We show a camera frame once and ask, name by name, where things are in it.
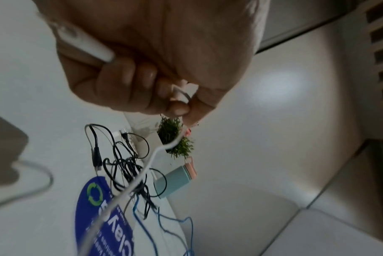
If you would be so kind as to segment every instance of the cable plug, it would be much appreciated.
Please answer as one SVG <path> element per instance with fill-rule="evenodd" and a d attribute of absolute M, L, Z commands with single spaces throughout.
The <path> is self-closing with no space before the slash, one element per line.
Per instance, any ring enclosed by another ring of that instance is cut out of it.
<path fill-rule="evenodd" d="M 91 160 L 93 162 L 93 167 L 96 171 L 99 171 L 102 169 L 103 161 L 102 156 L 100 155 L 99 147 L 94 147 L 94 150 L 91 152 Z"/>

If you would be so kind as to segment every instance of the pink lid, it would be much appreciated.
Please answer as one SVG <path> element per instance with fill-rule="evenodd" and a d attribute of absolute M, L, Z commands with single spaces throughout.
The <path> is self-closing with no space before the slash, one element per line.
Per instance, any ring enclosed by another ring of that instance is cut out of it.
<path fill-rule="evenodd" d="M 196 170 L 194 169 L 194 162 L 193 162 L 193 158 L 192 157 L 188 157 L 185 161 L 185 167 L 188 171 L 188 174 L 190 175 L 190 178 L 192 180 L 194 180 L 196 177 L 197 177 L 197 172 Z"/>

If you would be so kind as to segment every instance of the teal container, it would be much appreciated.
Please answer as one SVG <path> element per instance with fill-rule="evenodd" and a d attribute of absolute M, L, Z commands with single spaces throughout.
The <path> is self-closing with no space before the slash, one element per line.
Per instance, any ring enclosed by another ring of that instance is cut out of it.
<path fill-rule="evenodd" d="M 167 180 L 167 187 L 163 194 L 159 196 L 160 198 L 165 198 L 166 196 L 189 184 L 192 179 L 197 177 L 197 173 L 194 170 L 193 162 L 191 162 L 174 169 L 165 176 Z M 154 185 L 156 193 L 162 193 L 166 185 L 165 178 L 161 177 L 154 182 Z"/>

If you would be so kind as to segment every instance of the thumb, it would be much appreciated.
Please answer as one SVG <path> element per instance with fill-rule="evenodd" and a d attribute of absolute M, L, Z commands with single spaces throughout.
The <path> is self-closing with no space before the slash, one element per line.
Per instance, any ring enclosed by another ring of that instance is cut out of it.
<path fill-rule="evenodd" d="M 183 124 L 191 127 L 213 111 L 228 90 L 199 87 L 188 103 L 190 111 L 183 116 Z"/>

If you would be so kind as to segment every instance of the green plant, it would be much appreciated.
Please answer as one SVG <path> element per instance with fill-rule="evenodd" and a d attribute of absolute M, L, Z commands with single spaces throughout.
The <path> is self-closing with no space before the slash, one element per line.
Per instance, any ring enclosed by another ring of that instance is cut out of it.
<path fill-rule="evenodd" d="M 162 120 L 159 125 L 158 135 L 163 144 L 172 142 L 180 133 L 183 125 L 180 119 L 169 119 L 161 116 Z M 172 157 L 177 158 L 184 156 L 187 158 L 191 151 L 194 149 L 193 141 L 187 137 L 183 137 L 180 143 L 172 149 L 166 150 L 167 153 L 171 154 Z"/>

